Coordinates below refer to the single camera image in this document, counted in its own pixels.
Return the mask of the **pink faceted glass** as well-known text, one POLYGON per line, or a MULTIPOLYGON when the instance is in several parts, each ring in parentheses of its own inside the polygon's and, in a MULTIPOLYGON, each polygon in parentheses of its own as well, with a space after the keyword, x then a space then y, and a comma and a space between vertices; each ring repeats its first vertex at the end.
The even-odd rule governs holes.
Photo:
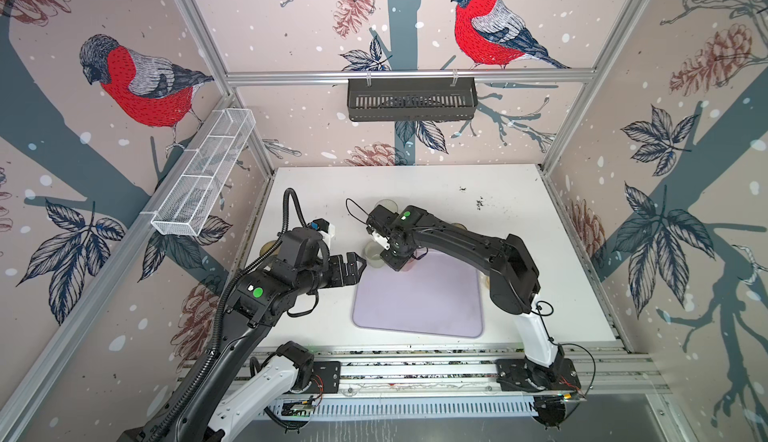
POLYGON ((408 261, 401 267, 400 272, 407 272, 411 270, 417 262, 417 259, 413 257, 409 258, 408 261))

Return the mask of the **pale green short glass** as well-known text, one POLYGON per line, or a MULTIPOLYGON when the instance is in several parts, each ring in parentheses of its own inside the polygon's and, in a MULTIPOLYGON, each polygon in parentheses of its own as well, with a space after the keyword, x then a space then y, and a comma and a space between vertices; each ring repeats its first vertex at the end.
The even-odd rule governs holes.
POLYGON ((381 268, 386 265, 382 259, 382 252, 384 248, 376 241, 369 242, 364 248, 364 257, 367 260, 367 264, 372 268, 381 268))

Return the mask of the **olive amber textured glass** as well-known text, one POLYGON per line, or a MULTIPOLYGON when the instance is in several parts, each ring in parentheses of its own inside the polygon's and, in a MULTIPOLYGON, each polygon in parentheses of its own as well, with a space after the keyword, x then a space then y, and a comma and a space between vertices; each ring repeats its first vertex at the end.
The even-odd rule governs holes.
POLYGON ((262 248, 260 248, 259 256, 260 257, 270 257, 279 252, 279 242, 278 240, 271 240, 266 242, 262 248))

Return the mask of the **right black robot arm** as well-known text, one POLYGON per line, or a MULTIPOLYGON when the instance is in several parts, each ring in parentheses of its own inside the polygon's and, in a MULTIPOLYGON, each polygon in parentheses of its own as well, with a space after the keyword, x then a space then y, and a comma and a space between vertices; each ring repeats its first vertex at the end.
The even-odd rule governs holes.
POLYGON ((502 239, 450 224, 423 208, 408 205, 395 213, 378 204, 366 219, 367 232, 383 247, 387 266, 399 271, 420 249, 434 249, 486 275, 490 299, 514 317, 524 348, 520 369, 507 370, 499 382, 527 392, 553 390, 570 369, 562 347, 544 323, 550 304, 539 297, 539 269, 523 240, 513 234, 502 239))

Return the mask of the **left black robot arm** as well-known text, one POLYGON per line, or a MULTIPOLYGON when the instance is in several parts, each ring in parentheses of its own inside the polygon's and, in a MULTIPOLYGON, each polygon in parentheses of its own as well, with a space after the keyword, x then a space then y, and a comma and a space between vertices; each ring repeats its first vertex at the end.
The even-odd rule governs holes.
POLYGON ((122 441, 232 441, 280 395, 307 388, 313 355, 295 342, 281 345, 267 365, 235 392, 232 382, 283 316, 294 317, 299 296, 353 286, 367 262, 355 252, 331 254, 320 231, 296 227, 226 287, 205 354, 165 405, 122 441))

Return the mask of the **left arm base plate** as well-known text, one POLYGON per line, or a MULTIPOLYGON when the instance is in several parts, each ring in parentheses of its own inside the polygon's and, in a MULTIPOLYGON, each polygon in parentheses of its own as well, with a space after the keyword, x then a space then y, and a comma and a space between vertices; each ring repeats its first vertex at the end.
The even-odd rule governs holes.
POLYGON ((335 394, 339 389, 339 362, 294 362, 274 355, 263 362, 252 358, 249 368, 252 370, 249 383, 255 394, 269 400, 287 394, 335 394))

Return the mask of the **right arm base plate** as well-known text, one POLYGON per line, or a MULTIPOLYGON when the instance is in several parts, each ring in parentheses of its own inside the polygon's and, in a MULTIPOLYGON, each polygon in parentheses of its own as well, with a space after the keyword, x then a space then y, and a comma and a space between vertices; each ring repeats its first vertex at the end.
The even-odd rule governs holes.
POLYGON ((505 392, 577 392, 582 390, 573 361, 557 357, 548 367, 527 358, 497 359, 496 382, 505 392))

